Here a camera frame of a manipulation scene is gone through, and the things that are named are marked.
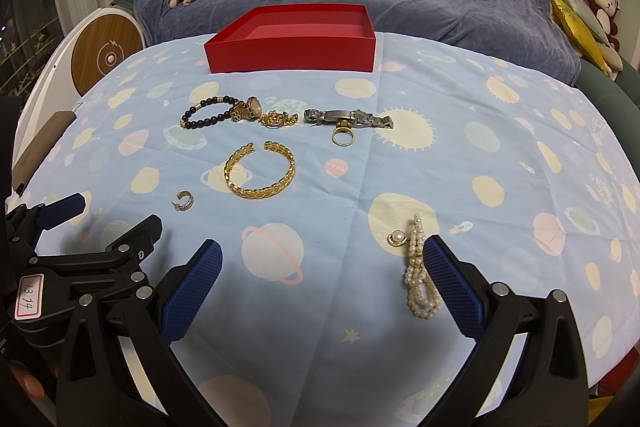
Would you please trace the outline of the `person left hand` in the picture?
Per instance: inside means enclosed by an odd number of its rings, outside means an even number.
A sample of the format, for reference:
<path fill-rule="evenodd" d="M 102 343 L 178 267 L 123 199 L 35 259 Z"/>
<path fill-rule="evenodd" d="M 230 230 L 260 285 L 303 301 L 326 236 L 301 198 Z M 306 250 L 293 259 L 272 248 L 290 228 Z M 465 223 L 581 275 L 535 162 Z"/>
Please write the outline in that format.
<path fill-rule="evenodd" d="M 46 396 L 42 384 L 30 375 L 24 367 L 11 364 L 10 369 L 26 395 L 33 400 L 41 400 Z"/>

